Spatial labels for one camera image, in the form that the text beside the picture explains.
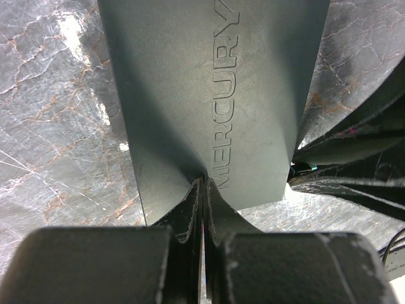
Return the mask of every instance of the gray marble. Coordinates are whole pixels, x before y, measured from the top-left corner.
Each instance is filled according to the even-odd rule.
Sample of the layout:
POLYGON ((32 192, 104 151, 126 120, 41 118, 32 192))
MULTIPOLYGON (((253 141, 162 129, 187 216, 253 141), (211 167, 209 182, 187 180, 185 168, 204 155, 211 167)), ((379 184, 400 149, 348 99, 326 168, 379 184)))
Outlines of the gray marble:
MULTIPOLYGON (((96 1, 0 4, 1 277, 39 227, 146 222, 96 1)), ((403 0, 332 1, 300 143, 378 87, 404 55, 404 32, 403 0)), ((241 214, 264 231, 356 231, 376 247, 402 226, 289 188, 283 201, 241 214)))
POLYGON ((96 1, 0 1, 0 277, 45 225, 145 224, 96 1))
POLYGON ((332 0, 297 145, 355 110, 405 55, 405 1, 332 0))

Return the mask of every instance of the dark gray metal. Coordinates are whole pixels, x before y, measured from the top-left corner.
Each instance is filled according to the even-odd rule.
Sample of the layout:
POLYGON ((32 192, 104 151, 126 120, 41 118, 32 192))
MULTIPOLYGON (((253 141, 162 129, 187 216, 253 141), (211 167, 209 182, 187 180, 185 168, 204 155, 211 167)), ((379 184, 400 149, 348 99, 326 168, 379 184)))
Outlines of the dark gray metal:
POLYGON ((390 281, 405 276, 405 246, 394 248, 388 255, 385 272, 390 281))
POLYGON ((405 59, 402 59, 359 108, 324 136, 296 151, 293 161, 335 165, 364 159, 405 137, 404 113, 405 59))
POLYGON ((282 197, 328 5, 99 1, 150 223, 206 172, 236 209, 282 197))
POLYGON ((289 181, 405 220, 405 59, 381 87, 294 161, 324 165, 289 181))
POLYGON ((0 303, 198 303, 201 186, 194 181, 154 227, 52 228, 29 235, 4 277, 0 303))
POLYGON ((213 304, 396 302, 365 238, 263 234, 222 199, 212 179, 204 186, 199 179, 149 228, 31 234, 4 278, 0 303, 198 303, 202 205, 213 304))
POLYGON ((207 295, 217 303, 396 303, 355 234, 263 234, 204 185, 207 295))

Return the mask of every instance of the marble veining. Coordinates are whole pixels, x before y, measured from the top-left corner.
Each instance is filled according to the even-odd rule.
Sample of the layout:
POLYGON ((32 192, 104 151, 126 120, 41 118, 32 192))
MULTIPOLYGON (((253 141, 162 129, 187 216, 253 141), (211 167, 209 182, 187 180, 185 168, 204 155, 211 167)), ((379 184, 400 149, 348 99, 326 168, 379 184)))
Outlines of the marble veining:
MULTIPOLYGON (((46 225, 144 225, 95 0, 0 0, 0 278, 46 225)), ((299 145, 361 104, 405 52, 405 1, 332 0, 299 145)), ((402 222, 293 193, 242 210, 264 231, 356 231, 383 246, 402 222)))

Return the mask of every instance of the embossed lettering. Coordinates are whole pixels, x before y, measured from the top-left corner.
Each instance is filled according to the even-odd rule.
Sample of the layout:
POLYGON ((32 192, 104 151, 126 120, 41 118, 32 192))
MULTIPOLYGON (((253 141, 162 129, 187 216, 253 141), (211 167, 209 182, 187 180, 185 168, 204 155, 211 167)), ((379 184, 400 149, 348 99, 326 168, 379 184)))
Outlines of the embossed lettering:
POLYGON ((215 94, 213 99, 228 98, 235 92, 236 76, 232 71, 215 72, 213 75, 214 82, 230 82, 230 89, 228 92, 222 94, 215 94))
POLYGON ((215 11, 225 20, 214 31, 214 37, 218 36, 231 24, 239 23, 239 12, 231 11, 221 0, 215 0, 215 11))
POLYGON ((230 54, 238 44, 238 36, 230 38, 226 35, 219 35, 214 40, 214 68, 236 67, 236 57, 230 54))
POLYGON ((219 189, 228 187, 228 185, 225 184, 229 180, 227 174, 229 174, 229 168, 218 168, 213 170, 213 178, 215 180, 215 184, 218 186, 219 189))
POLYGON ((213 169, 226 167, 230 161, 230 147, 213 148, 213 169))
POLYGON ((216 94, 213 94, 212 114, 216 124, 212 131, 211 169, 216 185, 219 189, 224 189, 230 183, 231 131, 235 107, 235 101, 231 97, 236 89, 236 75, 229 69, 237 66, 233 48, 238 45, 239 38, 237 35, 231 38, 227 33, 220 34, 231 24, 239 23, 239 12, 232 11, 223 0, 214 0, 214 9, 224 20, 214 31, 213 81, 216 83, 216 94))
POLYGON ((234 115, 235 101, 233 99, 218 100, 213 102, 213 120, 218 124, 224 124, 232 119, 234 115), (224 103, 228 103, 228 110, 225 113, 219 113, 216 106, 221 104, 220 107, 223 108, 224 103))
POLYGON ((232 125, 216 125, 213 130, 213 148, 230 146, 227 134, 232 130, 232 125))

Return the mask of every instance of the black cable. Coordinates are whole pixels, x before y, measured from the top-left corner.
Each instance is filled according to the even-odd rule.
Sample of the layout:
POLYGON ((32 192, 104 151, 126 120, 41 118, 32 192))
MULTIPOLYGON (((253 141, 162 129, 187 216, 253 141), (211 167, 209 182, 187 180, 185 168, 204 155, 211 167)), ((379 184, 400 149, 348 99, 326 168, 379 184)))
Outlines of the black cable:
MULTIPOLYGON (((400 245, 400 244, 402 244, 403 242, 405 242, 405 236, 402 237, 402 238, 400 238, 400 239, 398 239, 397 241, 395 241, 395 243, 394 243, 394 245, 392 245, 392 247, 395 247, 395 246, 397 246, 397 245, 400 245)), ((382 256, 384 255, 385 249, 387 249, 387 246, 384 246, 383 248, 381 248, 381 249, 378 251, 378 256, 382 257, 382 256)))
POLYGON ((395 241, 397 240, 397 238, 399 238, 401 236, 402 233, 405 232, 405 228, 400 230, 399 232, 397 232, 397 234, 391 239, 391 241, 388 243, 384 255, 382 256, 382 265, 385 266, 385 263, 387 261, 388 255, 390 254, 391 248, 394 245, 395 241))

